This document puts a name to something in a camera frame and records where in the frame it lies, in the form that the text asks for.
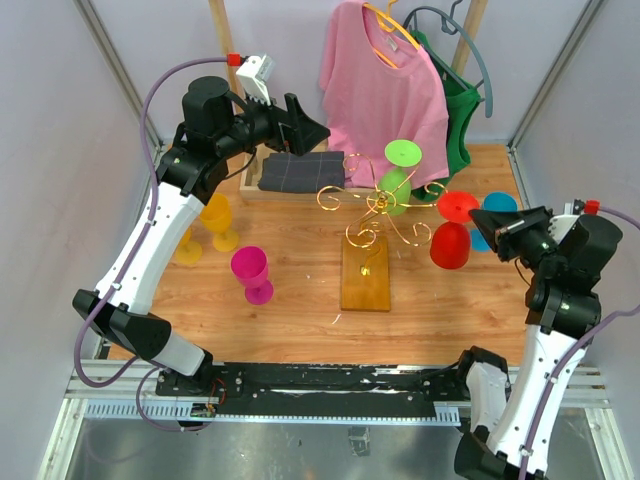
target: metal floor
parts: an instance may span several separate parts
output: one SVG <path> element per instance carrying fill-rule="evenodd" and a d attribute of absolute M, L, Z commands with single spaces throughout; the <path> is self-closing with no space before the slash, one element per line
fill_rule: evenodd
<path fill-rule="evenodd" d="M 167 433 L 139 420 L 85 420 L 67 480 L 455 480 L 452 427 L 214 423 Z M 564 410 L 551 480 L 604 480 L 584 411 Z"/>

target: yellow goblet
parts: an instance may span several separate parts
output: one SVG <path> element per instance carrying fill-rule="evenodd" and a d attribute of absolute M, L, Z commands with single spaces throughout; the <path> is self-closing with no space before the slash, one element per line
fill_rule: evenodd
<path fill-rule="evenodd" d="M 183 265 L 193 265 L 202 256 L 202 245 L 191 240 L 191 227 L 184 232 L 184 235 L 178 243 L 174 257 L 176 262 Z"/>
<path fill-rule="evenodd" d="M 202 213 L 200 220 L 207 230 L 215 233 L 213 247 L 219 252 L 230 252 L 238 246 L 238 233 L 231 229 L 231 207 L 227 197 L 214 193 Z"/>

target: magenta cup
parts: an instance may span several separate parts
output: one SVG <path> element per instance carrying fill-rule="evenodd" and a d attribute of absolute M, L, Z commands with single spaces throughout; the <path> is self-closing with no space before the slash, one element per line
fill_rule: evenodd
<path fill-rule="evenodd" d="M 267 254 L 259 247 L 244 247 L 231 259 L 231 271 L 244 285 L 244 296 L 253 305 L 264 305 L 273 297 Z"/>

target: green shirt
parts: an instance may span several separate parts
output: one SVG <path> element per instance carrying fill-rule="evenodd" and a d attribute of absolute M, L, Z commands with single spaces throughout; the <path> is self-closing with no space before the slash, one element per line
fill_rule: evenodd
<path fill-rule="evenodd" d="M 411 35 L 422 45 L 430 47 L 427 36 L 414 30 Z M 482 97 L 478 93 L 478 89 L 470 83 L 463 80 L 469 87 L 468 90 L 456 82 L 446 71 L 437 63 L 433 62 L 444 87 L 444 96 L 447 102 L 447 111 L 449 112 L 449 128 L 447 130 L 447 162 L 449 164 L 449 176 L 435 180 L 438 183 L 447 185 L 453 176 L 471 163 L 471 155 L 464 144 L 464 137 L 471 121 L 473 112 L 476 111 Z M 430 187 L 430 190 L 439 192 L 437 186 Z M 438 198 L 439 193 L 430 194 L 424 188 L 416 188 L 411 192 L 414 197 L 423 202 L 431 202 Z"/>

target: folded black cloth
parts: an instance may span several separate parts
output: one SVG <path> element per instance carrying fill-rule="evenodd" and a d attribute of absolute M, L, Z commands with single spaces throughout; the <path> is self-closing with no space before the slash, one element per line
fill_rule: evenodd
<path fill-rule="evenodd" d="M 312 152 L 301 157 L 272 153 L 262 164 L 260 190 L 316 193 L 327 185 L 344 188 L 344 152 Z"/>

